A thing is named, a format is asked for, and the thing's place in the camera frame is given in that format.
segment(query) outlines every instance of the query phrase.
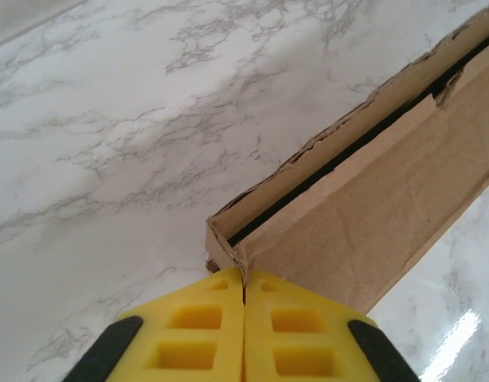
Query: white marble surface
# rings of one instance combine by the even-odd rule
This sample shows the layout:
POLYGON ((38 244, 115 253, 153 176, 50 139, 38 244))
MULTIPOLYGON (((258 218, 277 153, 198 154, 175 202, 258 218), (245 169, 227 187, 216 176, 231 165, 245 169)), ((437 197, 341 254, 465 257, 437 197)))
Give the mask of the white marble surface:
MULTIPOLYGON (((204 277, 209 214, 488 3, 92 0, 0 47, 0 381, 204 277)), ((373 316, 425 380, 464 316, 439 380, 489 380, 489 189, 373 316)))

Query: cardboard box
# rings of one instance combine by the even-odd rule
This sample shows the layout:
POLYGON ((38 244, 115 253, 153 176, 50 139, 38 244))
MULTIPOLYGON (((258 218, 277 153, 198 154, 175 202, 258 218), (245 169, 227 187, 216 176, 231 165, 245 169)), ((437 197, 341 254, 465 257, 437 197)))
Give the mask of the cardboard box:
POLYGON ((367 312, 489 184, 489 8, 207 221, 255 267, 367 312))

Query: black rubber grip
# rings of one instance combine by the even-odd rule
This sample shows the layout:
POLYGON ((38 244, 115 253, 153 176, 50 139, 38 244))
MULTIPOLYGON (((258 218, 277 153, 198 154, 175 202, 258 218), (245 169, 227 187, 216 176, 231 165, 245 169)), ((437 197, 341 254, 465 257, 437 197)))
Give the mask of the black rubber grip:
POLYGON ((72 368, 64 382, 104 382, 142 324, 143 319, 138 316, 111 324, 72 368))
POLYGON ((420 382, 382 330, 359 320, 347 326, 381 382, 420 382))

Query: yellow plastic tool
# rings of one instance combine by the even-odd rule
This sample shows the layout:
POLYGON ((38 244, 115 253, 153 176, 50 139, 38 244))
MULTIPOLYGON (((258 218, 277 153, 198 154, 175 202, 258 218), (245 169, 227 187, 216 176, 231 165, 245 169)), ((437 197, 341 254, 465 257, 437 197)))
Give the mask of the yellow plastic tool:
POLYGON ((226 269, 127 311, 64 382, 418 381, 374 321, 309 290, 226 269))

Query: black rubber strip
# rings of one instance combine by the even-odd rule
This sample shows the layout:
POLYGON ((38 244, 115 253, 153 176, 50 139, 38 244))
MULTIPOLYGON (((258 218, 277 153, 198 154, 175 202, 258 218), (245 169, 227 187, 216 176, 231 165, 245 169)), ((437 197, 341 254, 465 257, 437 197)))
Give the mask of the black rubber strip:
POLYGON ((382 330, 359 320, 347 326, 381 382, 420 382, 382 330))
POLYGON ((400 106, 397 110, 393 111, 390 115, 384 118, 376 126, 372 127, 367 131, 361 138, 356 142, 348 146, 344 151, 338 154, 336 157, 331 159, 323 167, 315 171, 307 179, 297 185, 292 191, 287 193, 285 196, 281 197, 278 201, 273 203, 268 209, 262 212, 258 217, 253 219, 250 223, 246 224, 239 232, 229 239, 229 244, 234 247, 240 241, 242 241, 246 236, 259 228, 263 223, 265 223, 269 218, 275 215, 283 207, 288 205, 290 202, 295 200, 299 195, 307 191, 312 187, 319 179, 328 175, 333 171, 338 165, 343 161, 348 159, 356 151, 372 142, 381 132, 386 130, 388 127, 393 125, 400 117, 403 116, 407 111, 415 107, 419 102, 421 102, 429 94, 436 96, 441 93, 448 83, 448 81, 461 70, 473 57, 478 53, 482 52, 489 45, 489 37, 478 44, 472 51, 458 60, 454 65, 452 65, 446 72, 444 72, 439 78, 434 80, 418 97, 412 101, 405 103, 400 106))
POLYGON ((138 316, 111 324, 72 368, 64 382, 104 382, 142 324, 143 319, 138 316))

